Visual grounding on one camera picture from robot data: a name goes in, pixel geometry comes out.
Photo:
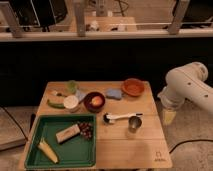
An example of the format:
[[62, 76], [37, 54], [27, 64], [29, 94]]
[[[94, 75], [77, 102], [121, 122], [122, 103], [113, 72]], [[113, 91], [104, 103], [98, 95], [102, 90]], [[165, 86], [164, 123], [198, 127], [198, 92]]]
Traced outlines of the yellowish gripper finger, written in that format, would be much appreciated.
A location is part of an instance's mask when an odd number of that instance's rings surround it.
[[163, 110], [163, 124], [170, 125], [176, 116], [176, 112], [174, 110]]

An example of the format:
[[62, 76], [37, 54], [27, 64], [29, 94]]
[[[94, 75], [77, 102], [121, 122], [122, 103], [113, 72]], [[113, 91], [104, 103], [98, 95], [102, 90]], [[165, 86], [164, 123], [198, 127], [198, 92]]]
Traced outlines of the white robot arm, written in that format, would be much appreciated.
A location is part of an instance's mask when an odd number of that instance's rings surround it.
[[208, 69], [200, 62], [173, 68], [166, 74], [166, 86], [157, 95], [163, 105], [164, 125], [172, 123], [186, 99], [213, 115], [213, 87], [205, 83], [207, 78]]

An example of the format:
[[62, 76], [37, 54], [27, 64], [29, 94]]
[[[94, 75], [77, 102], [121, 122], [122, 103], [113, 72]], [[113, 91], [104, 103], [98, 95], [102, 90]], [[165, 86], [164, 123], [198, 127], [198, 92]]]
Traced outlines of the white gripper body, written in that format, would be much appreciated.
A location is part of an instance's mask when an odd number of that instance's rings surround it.
[[157, 97], [167, 109], [177, 110], [182, 106], [182, 97], [169, 87], [164, 87]]

